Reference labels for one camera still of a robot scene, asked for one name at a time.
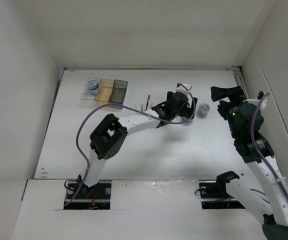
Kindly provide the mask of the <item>clear jar of paper clips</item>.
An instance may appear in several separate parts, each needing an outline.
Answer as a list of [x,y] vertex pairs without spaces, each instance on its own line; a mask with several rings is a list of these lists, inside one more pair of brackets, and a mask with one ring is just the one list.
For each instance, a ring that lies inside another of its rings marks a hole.
[[205,118],[208,115],[209,111],[210,111],[210,106],[207,103],[201,103],[198,106],[196,114],[197,116],[201,118]]

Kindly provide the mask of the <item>blue white tape jar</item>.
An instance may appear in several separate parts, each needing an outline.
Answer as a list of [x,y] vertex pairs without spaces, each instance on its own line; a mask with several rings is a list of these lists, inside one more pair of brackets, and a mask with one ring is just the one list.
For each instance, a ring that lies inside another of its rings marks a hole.
[[190,123],[192,123],[193,122],[193,120],[194,120],[194,118],[187,118],[187,117],[182,117],[182,121],[183,121],[183,123],[184,124],[190,124]]
[[100,81],[97,78],[90,78],[86,83],[86,87],[90,94],[96,95],[100,90]]

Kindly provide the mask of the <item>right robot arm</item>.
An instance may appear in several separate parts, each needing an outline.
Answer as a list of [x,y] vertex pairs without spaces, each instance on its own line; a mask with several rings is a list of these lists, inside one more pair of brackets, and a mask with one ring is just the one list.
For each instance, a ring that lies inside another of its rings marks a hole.
[[256,99],[246,97],[240,86],[211,87],[211,99],[228,122],[234,146],[259,182],[266,198],[253,193],[233,171],[216,177],[215,191],[221,197],[238,200],[261,224],[268,240],[288,240],[288,186],[281,174],[275,153],[261,134],[261,111],[269,93],[259,92]]

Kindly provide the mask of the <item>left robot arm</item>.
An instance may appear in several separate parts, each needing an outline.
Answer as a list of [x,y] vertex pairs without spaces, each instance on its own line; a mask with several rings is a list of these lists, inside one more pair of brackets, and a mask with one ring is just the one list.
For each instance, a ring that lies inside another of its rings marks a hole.
[[181,125],[193,120],[198,99],[192,97],[189,104],[190,92],[167,93],[166,101],[141,112],[133,108],[118,104],[119,107],[136,112],[135,115],[116,117],[110,113],[106,115],[90,134],[90,153],[83,153],[79,145],[81,129],[76,135],[76,147],[86,160],[85,170],[77,177],[78,192],[84,198],[91,198],[95,194],[95,187],[100,181],[101,172],[106,161],[116,156],[126,137],[147,130],[158,129],[166,125]]

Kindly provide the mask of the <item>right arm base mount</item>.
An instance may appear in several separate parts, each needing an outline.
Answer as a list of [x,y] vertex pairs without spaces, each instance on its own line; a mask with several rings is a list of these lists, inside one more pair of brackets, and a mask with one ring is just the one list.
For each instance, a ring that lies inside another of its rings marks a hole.
[[199,180],[195,194],[200,197],[203,210],[245,209],[238,200],[220,192],[216,180]]

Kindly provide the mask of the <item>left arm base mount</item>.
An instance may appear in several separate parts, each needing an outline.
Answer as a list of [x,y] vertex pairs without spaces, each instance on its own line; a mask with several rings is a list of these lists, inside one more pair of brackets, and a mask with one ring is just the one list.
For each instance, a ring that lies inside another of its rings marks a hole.
[[73,196],[79,187],[77,181],[66,180],[64,187],[66,188],[64,210],[109,210],[111,208],[111,182],[99,182],[86,193],[81,188],[74,199]]

